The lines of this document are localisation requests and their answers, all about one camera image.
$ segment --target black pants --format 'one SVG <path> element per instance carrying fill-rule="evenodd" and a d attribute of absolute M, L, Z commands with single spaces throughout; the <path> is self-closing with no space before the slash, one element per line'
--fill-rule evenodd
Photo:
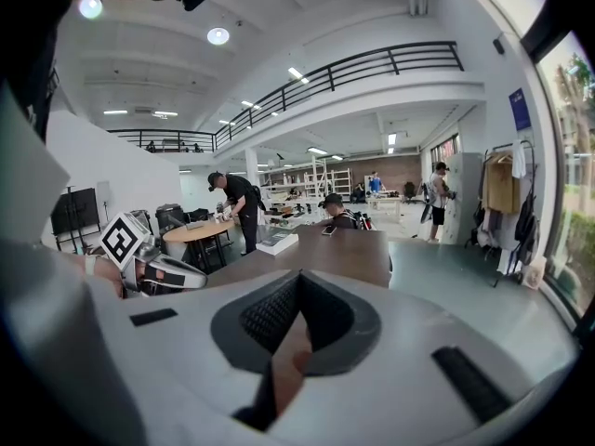
<path fill-rule="evenodd" d="M 240 225 L 245 239 L 246 253 L 252 253 L 257 249 L 257 231 L 258 231 L 258 208 L 245 207 L 240 213 Z"/>

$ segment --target ceiling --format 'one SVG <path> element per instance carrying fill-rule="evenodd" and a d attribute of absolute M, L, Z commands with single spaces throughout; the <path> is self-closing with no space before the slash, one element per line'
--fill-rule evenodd
<path fill-rule="evenodd" d="M 104 128 L 193 130 L 209 91 L 246 48 L 329 1 L 206 0 L 189 13 L 175 0 L 109 0 L 97 20 L 84 20 L 73 6 L 59 30 L 59 49 L 67 46 L 58 52 L 64 94 L 70 107 L 84 108 Z M 226 45 L 207 42 L 207 32 L 215 27 L 230 31 Z M 80 81 L 70 77 L 74 73 Z M 223 111 L 238 112 L 240 102 L 224 103 Z M 177 112 L 178 117 L 162 120 L 135 114 L 135 108 Z M 123 109 L 128 115 L 103 114 Z M 217 122 L 201 127 L 218 129 Z"/>
<path fill-rule="evenodd" d="M 280 154 L 284 164 L 304 164 L 311 160 L 309 147 L 343 157 L 386 154 L 389 134 L 399 134 L 395 152 L 417 151 L 433 132 L 457 121 L 469 109 L 470 106 L 463 107 L 454 102 L 424 102 L 339 117 L 266 141 L 257 147 L 258 162 L 266 164 L 273 160 L 278 164 L 277 154 Z M 234 156 L 220 168 L 244 171 L 245 158 Z"/>

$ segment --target smartphone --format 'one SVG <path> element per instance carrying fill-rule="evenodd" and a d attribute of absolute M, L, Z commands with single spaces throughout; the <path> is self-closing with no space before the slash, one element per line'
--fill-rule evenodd
<path fill-rule="evenodd" d="M 326 236 L 331 236 L 335 232 L 336 229 L 337 229 L 337 227 L 329 225 L 323 230 L 323 234 Z"/>

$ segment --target blue sign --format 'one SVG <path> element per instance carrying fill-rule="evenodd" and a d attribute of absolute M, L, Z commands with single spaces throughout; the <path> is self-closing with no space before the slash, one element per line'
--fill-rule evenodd
<path fill-rule="evenodd" d="M 517 130 L 528 129 L 531 127 L 531 118 L 529 117 L 529 108 L 527 101 L 524 98 L 522 89 L 517 89 L 510 96 L 510 106 L 512 107 L 512 114 L 514 115 L 514 124 Z"/>

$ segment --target brick wall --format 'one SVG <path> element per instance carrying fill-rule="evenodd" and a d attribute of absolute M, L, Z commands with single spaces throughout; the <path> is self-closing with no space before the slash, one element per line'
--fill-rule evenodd
<path fill-rule="evenodd" d="M 373 170 L 378 172 L 382 183 L 388 190 L 397 190 L 403 193 L 405 182 L 412 181 L 416 187 L 421 183 L 421 157 L 419 155 L 406 155 L 402 157 L 383 157 L 379 159 L 360 160 L 353 162 L 339 162 L 326 166 L 327 171 L 351 169 L 352 184 L 364 181 L 365 175 L 372 174 Z M 303 179 L 304 173 L 311 174 L 311 170 L 305 168 L 290 170 L 285 173 L 288 176 L 299 175 Z M 283 183 L 283 174 L 271 176 L 272 182 Z"/>

